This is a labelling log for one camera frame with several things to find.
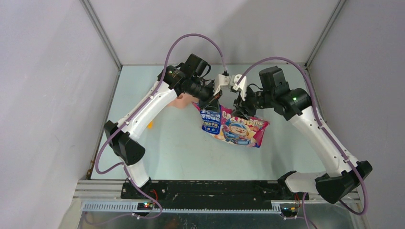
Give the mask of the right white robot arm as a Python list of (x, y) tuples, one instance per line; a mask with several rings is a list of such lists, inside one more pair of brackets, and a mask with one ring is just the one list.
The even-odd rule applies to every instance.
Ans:
[(239, 92), (234, 101), (234, 114), (248, 118), (258, 109), (274, 109), (304, 135), (325, 168), (320, 173), (286, 173), (277, 181), (279, 196), (291, 199), (298, 192), (307, 192), (317, 193), (332, 204), (341, 201), (371, 173), (371, 164), (367, 160), (359, 161), (335, 139), (313, 107), (310, 95), (302, 88), (291, 90), (281, 68), (263, 69), (259, 78), (261, 90), (254, 92), (248, 86), (247, 77), (241, 74), (232, 77), (231, 88)]

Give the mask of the colourful cat food bag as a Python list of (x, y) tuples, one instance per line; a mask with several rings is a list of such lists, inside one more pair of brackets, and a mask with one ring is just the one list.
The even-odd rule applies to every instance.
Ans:
[(244, 119), (232, 115), (232, 109), (220, 106), (220, 111), (203, 110), (198, 103), (192, 105), (199, 111), (202, 130), (217, 140), (232, 145), (256, 147), (262, 144), (265, 129), (270, 122), (251, 117)]

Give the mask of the pink double pet feeder base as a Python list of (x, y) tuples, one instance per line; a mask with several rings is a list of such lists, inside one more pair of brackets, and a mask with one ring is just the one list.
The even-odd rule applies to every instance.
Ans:
[(171, 101), (167, 107), (176, 107), (178, 109), (183, 109), (190, 105), (191, 103), (198, 102), (198, 98), (193, 97), (190, 94), (181, 94), (173, 101)]

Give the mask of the yellow plastic food scoop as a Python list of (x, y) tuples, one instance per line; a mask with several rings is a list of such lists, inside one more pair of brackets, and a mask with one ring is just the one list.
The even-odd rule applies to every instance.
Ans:
[(148, 124), (147, 128), (148, 128), (148, 129), (151, 129), (152, 127), (153, 127), (153, 121), (151, 121), (151, 122)]

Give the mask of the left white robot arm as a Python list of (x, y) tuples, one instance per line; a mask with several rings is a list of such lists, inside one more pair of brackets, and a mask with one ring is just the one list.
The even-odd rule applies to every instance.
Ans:
[(184, 63), (164, 67), (148, 94), (125, 117), (115, 123), (105, 123), (105, 145), (120, 158), (128, 178), (135, 183), (132, 192), (138, 198), (147, 198), (151, 192), (150, 177), (143, 161), (146, 150), (138, 139), (163, 108), (181, 94), (189, 94), (203, 105), (218, 99), (214, 84), (205, 85), (203, 81), (210, 70), (210, 64), (194, 54)]

